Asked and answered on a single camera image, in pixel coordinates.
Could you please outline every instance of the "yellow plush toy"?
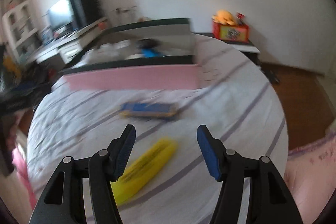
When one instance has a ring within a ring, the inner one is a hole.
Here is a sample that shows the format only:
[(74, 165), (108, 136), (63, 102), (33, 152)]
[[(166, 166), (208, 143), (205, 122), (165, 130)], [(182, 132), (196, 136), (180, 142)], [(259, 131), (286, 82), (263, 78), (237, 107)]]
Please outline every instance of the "yellow plush toy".
[(231, 25), (231, 26), (237, 25), (233, 15), (225, 10), (218, 10), (217, 15), (213, 15), (212, 19), (214, 20), (214, 22), (221, 23), (223, 25)]

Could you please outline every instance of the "computer monitor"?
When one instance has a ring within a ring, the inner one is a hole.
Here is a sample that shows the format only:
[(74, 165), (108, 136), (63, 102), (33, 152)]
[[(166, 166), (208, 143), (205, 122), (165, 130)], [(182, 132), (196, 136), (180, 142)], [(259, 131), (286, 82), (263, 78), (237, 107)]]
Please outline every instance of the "computer monitor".
[(70, 0), (60, 0), (48, 10), (51, 29), (56, 32), (69, 25), (73, 29), (72, 22), (74, 14), (71, 7)]

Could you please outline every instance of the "pink fabric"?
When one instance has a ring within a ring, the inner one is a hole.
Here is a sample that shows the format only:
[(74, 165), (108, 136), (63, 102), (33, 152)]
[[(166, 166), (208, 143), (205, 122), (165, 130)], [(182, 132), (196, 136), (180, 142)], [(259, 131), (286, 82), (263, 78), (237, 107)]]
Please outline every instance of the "pink fabric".
[(16, 166), (17, 175), (19, 177), (19, 180), (28, 190), (30, 206), (31, 209), (34, 210), (37, 200), (28, 179), (26, 162), (22, 158), (22, 155), (17, 147), (13, 150), (12, 155), (13, 155), (13, 164)]
[(284, 179), (303, 223), (313, 223), (336, 188), (336, 134), (290, 151)]
[(112, 68), (64, 75), (73, 90), (198, 89), (197, 65), (156, 65)]

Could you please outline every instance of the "striped tablecloth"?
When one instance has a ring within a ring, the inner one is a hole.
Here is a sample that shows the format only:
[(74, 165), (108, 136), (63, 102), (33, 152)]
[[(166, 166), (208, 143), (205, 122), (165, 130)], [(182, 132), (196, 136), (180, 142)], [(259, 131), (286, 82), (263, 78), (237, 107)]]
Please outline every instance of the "striped tablecloth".
[[(129, 162), (163, 136), (175, 138), (179, 149), (150, 183), (119, 207), (124, 223), (209, 223), (221, 184), (209, 175), (198, 147), (200, 124), (242, 156), (268, 155), (283, 174), (287, 126), (267, 78), (230, 45), (201, 35), (195, 39), (204, 87), (198, 90), (73, 91), (61, 78), (38, 107), (28, 136), (28, 175), (36, 196), (63, 157), (92, 156), (129, 123), (137, 132)], [(118, 109), (126, 101), (174, 102), (180, 119), (121, 118)], [(94, 223), (87, 179), (83, 186), (86, 217)], [(244, 188), (239, 223), (246, 219), (249, 180)]]

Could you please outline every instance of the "blue gripper pad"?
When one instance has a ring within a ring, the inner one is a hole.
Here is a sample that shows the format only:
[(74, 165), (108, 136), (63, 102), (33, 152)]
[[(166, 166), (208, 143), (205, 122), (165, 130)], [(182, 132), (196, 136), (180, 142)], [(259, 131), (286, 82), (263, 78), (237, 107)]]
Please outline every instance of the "blue gripper pad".
[(132, 126), (132, 129), (128, 133), (128, 136), (124, 142), (124, 145), (120, 149), (120, 152), (118, 154), (116, 163), (115, 163), (115, 171), (114, 176), (120, 177), (125, 171), (129, 156), (132, 152), (133, 145), (135, 143), (136, 133), (135, 133), (135, 127)]
[(219, 180), (221, 177), (221, 172), (219, 170), (219, 160), (210, 144), (210, 139), (213, 138), (206, 129), (206, 126), (204, 127), (205, 128), (203, 128), (203, 126), (199, 126), (199, 128), (197, 128), (197, 142), (203, 154), (210, 175), (213, 176), (216, 180)]

